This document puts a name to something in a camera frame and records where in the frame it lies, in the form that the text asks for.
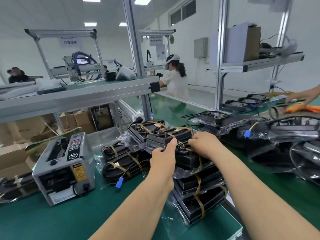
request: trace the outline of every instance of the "white round logo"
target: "white round logo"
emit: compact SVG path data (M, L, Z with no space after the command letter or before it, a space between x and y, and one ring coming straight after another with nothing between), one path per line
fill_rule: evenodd
M69 156L69 159L74 159L78 156L78 153L72 153L70 156Z

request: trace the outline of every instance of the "orange object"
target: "orange object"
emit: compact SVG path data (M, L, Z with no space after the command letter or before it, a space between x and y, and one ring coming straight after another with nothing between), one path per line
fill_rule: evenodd
M307 105L305 108L301 108L302 103L295 103L293 105L291 105L290 107L287 107L285 112L286 113L294 113L297 112L299 110L303 110L303 111L309 111L309 112L320 112L320 106L314 106L314 105Z

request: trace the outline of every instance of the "open cardboard box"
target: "open cardboard box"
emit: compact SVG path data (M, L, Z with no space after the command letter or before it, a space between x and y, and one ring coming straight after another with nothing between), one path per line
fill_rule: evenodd
M15 144L0 148L0 178L12 178L32 171L36 162L27 156L24 150L27 145Z

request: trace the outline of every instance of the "electrical box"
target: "electrical box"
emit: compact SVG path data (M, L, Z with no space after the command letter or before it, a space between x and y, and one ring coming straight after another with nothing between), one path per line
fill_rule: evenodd
M194 57L203 58L208 56L208 37L203 37L194 41Z

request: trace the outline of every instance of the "paper sign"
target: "paper sign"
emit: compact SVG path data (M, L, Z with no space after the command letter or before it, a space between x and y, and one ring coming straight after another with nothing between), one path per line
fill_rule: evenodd
M162 38L163 36L150 36L150 46L157 46L157 45L162 45Z
M164 60L166 58L166 45L160 44L156 46L157 60Z
M74 37L74 36L65 36L59 37L59 44L61 48L72 48L77 47L81 48L81 39Z

